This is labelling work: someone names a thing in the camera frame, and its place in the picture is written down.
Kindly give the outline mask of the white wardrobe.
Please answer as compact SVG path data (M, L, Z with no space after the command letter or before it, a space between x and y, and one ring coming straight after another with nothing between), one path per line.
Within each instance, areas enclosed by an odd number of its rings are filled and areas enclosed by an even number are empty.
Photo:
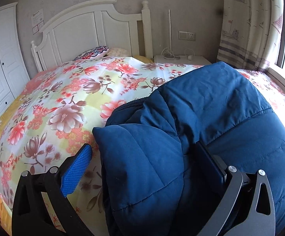
M0 116L30 80L18 39L16 5L0 7Z

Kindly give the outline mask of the white bedside table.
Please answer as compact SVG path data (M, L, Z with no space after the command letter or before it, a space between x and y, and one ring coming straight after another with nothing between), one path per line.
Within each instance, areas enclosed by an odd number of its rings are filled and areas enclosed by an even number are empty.
M188 56L182 55L179 60L166 60L161 55L154 57L155 63L171 63L171 64L186 64L186 65L210 65L211 63L203 56L193 55L192 60L188 60Z

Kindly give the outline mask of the blue puffer jacket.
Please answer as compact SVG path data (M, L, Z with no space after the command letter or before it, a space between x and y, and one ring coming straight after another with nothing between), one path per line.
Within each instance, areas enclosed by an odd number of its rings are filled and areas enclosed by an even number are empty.
M276 232L285 228L285 127L266 98L223 62L170 80L121 105L92 131L101 158L110 235L189 235L208 221L222 192L197 144L242 172L263 169Z

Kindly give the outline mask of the yellow pillow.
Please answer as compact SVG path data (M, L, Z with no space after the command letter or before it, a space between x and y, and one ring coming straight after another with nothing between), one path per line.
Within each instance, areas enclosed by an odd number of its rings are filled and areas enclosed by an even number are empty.
M143 63L153 63L153 60L146 58L145 56L135 55L134 58L143 62Z

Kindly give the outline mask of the paper notice on wall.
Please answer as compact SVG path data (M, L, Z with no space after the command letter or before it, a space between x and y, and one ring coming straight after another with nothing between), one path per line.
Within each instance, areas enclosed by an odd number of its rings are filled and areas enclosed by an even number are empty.
M44 26L43 9L38 10L31 16L32 32L35 35Z

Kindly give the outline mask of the slim white desk lamp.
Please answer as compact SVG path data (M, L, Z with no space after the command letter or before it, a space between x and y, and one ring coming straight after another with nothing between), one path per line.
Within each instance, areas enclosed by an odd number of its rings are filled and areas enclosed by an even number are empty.
M167 10L169 47L163 49L161 56L166 60L179 60L180 57L173 52L171 10Z

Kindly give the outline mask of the striped patterned curtain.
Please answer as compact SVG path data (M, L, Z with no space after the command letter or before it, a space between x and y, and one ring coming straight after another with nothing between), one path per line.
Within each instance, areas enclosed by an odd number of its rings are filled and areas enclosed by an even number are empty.
M224 0L217 60L266 72L277 63L284 0Z

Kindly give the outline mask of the white wooden headboard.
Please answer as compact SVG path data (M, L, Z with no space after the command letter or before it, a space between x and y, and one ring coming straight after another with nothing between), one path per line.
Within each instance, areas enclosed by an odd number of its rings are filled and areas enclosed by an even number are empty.
M153 58L151 16L148 1L136 14L121 14L117 0L90 0L73 5L52 17L39 30L42 41L31 42L38 71L73 60L98 46L119 47L131 56Z

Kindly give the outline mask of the peach textured pillow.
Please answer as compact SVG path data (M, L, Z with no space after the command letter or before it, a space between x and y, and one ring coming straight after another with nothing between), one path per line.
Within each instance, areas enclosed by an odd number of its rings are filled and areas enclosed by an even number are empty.
M118 47L113 47L109 49L106 56L107 57L130 57L131 53L128 50L118 48Z

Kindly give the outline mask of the colourful patterned pillow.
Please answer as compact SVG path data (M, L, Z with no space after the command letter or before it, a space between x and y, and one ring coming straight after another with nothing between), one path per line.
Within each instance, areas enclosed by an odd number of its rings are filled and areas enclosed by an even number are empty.
M109 52L109 47L98 46L90 50L86 50L80 55L78 55L74 60L86 60L86 59L96 59L102 58Z

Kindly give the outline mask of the wall socket panel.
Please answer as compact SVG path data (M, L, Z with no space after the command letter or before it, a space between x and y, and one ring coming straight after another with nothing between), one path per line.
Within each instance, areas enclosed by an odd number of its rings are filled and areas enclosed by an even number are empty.
M179 40L195 41L196 40L196 34L194 32L179 31Z

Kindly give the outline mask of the floral bed sheet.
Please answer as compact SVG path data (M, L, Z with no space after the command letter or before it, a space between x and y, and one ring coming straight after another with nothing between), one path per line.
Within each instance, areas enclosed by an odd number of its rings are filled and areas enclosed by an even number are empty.
M121 105L146 98L158 87L201 67L144 65L134 58L77 60L39 73L11 106L0 134L0 227L7 235L110 235L103 204L100 151L92 133ZM60 189L60 166L83 144L92 159L72 194ZM275 235L273 195L263 169L242 172L227 165L226 183L239 178L230 222L238 227L253 211L270 222L244 229Z

